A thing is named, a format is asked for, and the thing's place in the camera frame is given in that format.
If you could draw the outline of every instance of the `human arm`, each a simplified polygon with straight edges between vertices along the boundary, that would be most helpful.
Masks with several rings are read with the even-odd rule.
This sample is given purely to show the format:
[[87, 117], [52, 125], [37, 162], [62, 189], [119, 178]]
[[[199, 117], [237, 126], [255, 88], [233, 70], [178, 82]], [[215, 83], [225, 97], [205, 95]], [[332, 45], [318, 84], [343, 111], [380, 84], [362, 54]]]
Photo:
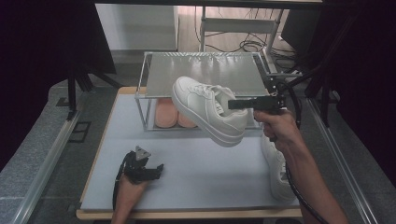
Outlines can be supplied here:
[[[292, 180], [305, 200], [329, 223], [347, 223], [341, 206], [327, 188], [318, 166], [307, 148], [289, 110], [280, 115], [254, 111], [257, 121], [264, 122], [264, 134], [276, 137], [276, 148], [283, 153]], [[301, 206], [305, 223], [319, 223]]]
[[136, 185], [131, 183], [126, 175], [121, 175], [116, 209], [111, 219], [112, 224], [124, 224], [126, 222], [131, 210], [139, 201], [148, 184], [148, 181], [144, 181]]

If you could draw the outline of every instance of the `shoe tongue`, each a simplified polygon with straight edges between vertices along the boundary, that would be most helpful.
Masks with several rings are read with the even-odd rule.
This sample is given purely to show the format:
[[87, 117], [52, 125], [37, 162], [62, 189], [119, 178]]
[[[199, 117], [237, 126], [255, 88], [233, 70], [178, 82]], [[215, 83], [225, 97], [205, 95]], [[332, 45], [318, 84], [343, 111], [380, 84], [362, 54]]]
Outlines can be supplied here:
[[[217, 86], [214, 86], [212, 88], [212, 91], [215, 93], [215, 98], [216, 98], [216, 96], [218, 96], [220, 94], [220, 90], [217, 88]], [[224, 113], [224, 109], [222, 108], [221, 104], [219, 103], [219, 101], [217, 99], [215, 99], [215, 107], [216, 107], [216, 111], [218, 112], [219, 115]]]
[[216, 111], [218, 112], [219, 115], [224, 113], [224, 110], [223, 110], [221, 104], [217, 100], [215, 100], [215, 107], [216, 107]]

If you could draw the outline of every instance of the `human hand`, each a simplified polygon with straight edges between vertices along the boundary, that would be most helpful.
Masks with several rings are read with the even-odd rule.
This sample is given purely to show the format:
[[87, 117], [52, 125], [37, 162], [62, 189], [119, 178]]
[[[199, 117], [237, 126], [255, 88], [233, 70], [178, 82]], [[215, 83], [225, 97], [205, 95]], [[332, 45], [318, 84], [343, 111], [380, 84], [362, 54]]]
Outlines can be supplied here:
[[117, 194], [116, 209], [111, 220], [112, 224], [125, 223], [131, 210], [139, 201], [145, 191], [148, 181], [136, 185], [129, 181], [125, 174], [122, 174], [119, 182], [119, 191]]
[[271, 115], [265, 111], [255, 110], [254, 118], [264, 123], [264, 134], [269, 138], [276, 137], [276, 148], [282, 152], [289, 148], [290, 144], [303, 142], [295, 119], [289, 110], [281, 110], [279, 115]]

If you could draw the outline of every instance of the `electrical cable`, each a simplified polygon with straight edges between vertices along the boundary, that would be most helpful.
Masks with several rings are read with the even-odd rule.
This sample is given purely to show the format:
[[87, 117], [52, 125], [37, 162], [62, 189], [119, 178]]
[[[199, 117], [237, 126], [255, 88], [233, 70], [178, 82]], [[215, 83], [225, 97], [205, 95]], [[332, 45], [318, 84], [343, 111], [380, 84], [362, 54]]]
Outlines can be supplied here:
[[287, 49], [276, 49], [276, 48], [271, 48], [273, 50], [278, 50], [278, 51], [283, 51], [283, 52], [290, 52], [290, 53], [296, 53], [294, 50], [287, 50]]
[[[278, 89], [279, 93], [281, 94], [284, 90], [288, 90], [290, 94], [290, 98], [293, 101], [294, 104], [294, 110], [296, 114], [296, 125], [297, 128], [300, 129], [301, 125], [301, 113], [302, 113], [302, 104], [297, 98], [297, 95], [294, 92], [294, 89], [291, 85], [289, 85], [286, 82], [279, 82], [276, 84], [276, 88]], [[294, 195], [297, 197], [299, 202], [303, 205], [303, 207], [320, 223], [322, 224], [328, 224], [328, 222], [305, 200], [303, 195], [300, 193], [299, 190], [297, 190], [292, 177], [291, 177], [291, 172], [289, 170], [289, 166], [286, 162], [286, 176], [289, 180], [289, 184], [291, 187], [291, 190], [293, 191]]]
[[220, 7], [218, 7], [218, 10], [219, 10], [220, 16], [221, 16], [222, 18], [224, 18], [224, 17], [222, 16], [221, 12], [220, 12]]
[[[194, 30], [195, 30], [195, 36], [196, 36], [198, 42], [201, 43], [201, 39], [199, 38], [198, 32], [197, 32], [196, 10], [197, 10], [197, 9], [196, 9], [196, 7], [195, 7], [195, 8], [194, 8]], [[257, 8], [257, 11], [256, 11], [256, 14], [255, 14], [255, 16], [254, 16], [254, 19], [257, 19], [258, 15], [259, 15], [259, 11], [260, 11], [260, 9]], [[274, 12], [274, 10], [272, 9], [272, 10], [271, 10], [271, 14], [270, 14], [270, 19], [271, 19], [272, 15], [273, 15], [273, 12]], [[250, 14], [249, 17], [252, 18], [252, 13], [253, 13], [253, 8], [250, 9], [250, 11], [245, 15], [245, 17], [246, 17], [247, 15]], [[227, 34], [227, 33], [228, 33], [228, 32], [219, 32], [219, 33], [214, 33], [214, 34], [211, 34], [211, 35], [205, 35], [205, 37], [210, 37], [210, 36], [214, 36], [214, 35], [222, 35], [222, 34]], [[249, 38], [251, 35], [253, 35], [253, 36], [256, 37], [257, 39], [259, 39], [261, 42], [259, 42], [259, 41], [254, 41], [254, 40], [248, 40], [248, 38]], [[242, 49], [242, 50], [245, 51], [245, 52], [252, 52], [252, 50], [249, 50], [248, 48], [254, 48], [255, 50], [254, 50], [253, 52], [260, 52], [260, 51], [262, 51], [262, 50], [265, 48], [265, 46], [266, 46], [266, 38], [267, 38], [267, 35], [265, 36], [265, 41], [263, 41], [263, 40], [262, 40], [261, 38], [259, 38], [257, 35], [252, 34], [252, 33], [248, 33], [247, 36], [245, 37], [245, 40], [243, 40], [243, 41], [241, 41], [241, 42], [239, 43], [239, 48], [238, 48], [238, 49], [233, 49], [233, 50], [223, 50], [223, 49], [219, 49], [219, 48], [217, 48], [217, 47], [215, 47], [215, 46], [207, 45], [207, 44], [205, 44], [205, 46], [206, 46], [206, 47], [210, 47], [210, 48], [212, 48], [212, 49], [216, 49], [216, 50], [221, 51], [221, 52], [236, 52], [236, 51], [238, 51], [238, 50], [240, 50], [240, 49]], [[277, 51], [283, 51], [283, 52], [292, 52], [292, 53], [295, 53], [294, 51], [272, 48], [272, 52], [271, 52], [275, 57], [282, 58], [282, 59], [284, 59], [284, 60], [286, 60], [286, 59], [294, 60], [295, 55], [292, 55], [292, 56], [283, 55], [283, 54], [276, 53], [275, 50], [277, 50]], [[277, 64], [279, 67], [282, 67], [282, 68], [285, 68], [285, 69], [289, 69], [288, 67], [283, 67], [283, 66], [281, 66], [279, 63], [277, 63], [277, 61], [276, 61], [276, 64]]]
[[296, 186], [294, 185], [294, 182], [291, 177], [291, 173], [289, 170], [289, 166], [286, 163], [285, 165], [286, 168], [286, 177], [289, 180], [289, 184], [291, 187], [291, 190], [293, 191], [294, 195], [297, 197], [298, 201], [305, 207], [305, 209], [320, 223], [322, 224], [328, 224], [328, 222], [313, 208], [309, 203], [303, 198], [301, 195], [300, 191], [297, 190]]
[[293, 81], [289, 82], [288, 85], [292, 88], [304, 81], [306, 81], [307, 79], [313, 77], [321, 68], [321, 63], [318, 64], [314, 69], [312, 69], [311, 71], [305, 73], [302, 77], [297, 77], [295, 78]]
[[292, 66], [292, 67], [285, 67], [285, 66], [281, 65], [278, 61], [294, 61], [293, 59], [282, 59], [282, 58], [280, 58], [280, 59], [275, 59], [275, 64], [276, 64], [278, 67], [287, 69], [287, 71], [289, 71], [291, 68], [293, 68], [293, 66]]

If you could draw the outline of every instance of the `glass shelf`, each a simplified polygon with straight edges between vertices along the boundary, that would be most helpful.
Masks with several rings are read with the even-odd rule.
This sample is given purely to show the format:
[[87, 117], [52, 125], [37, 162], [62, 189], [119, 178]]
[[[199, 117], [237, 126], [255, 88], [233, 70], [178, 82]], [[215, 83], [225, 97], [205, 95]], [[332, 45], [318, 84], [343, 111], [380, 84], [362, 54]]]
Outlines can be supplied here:
[[[178, 125], [169, 129], [157, 127], [153, 121], [155, 110], [151, 109], [156, 99], [171, 97], [172, 86], [179, 77], [228, 87], [237, 98], [251, 98], [269, 94], [262, 82], [266, 71], [261, 55], [254, 52], [146, 52], [135, 94], [143, 127], [146, 131], [184, 129]], [[143, 91], [144, 78], [147, 87]], [[142, 100], [148, 100], [146, 108]], [[253, 110], [248, 112], [247, 129], [261, 129], [253, 118]]]

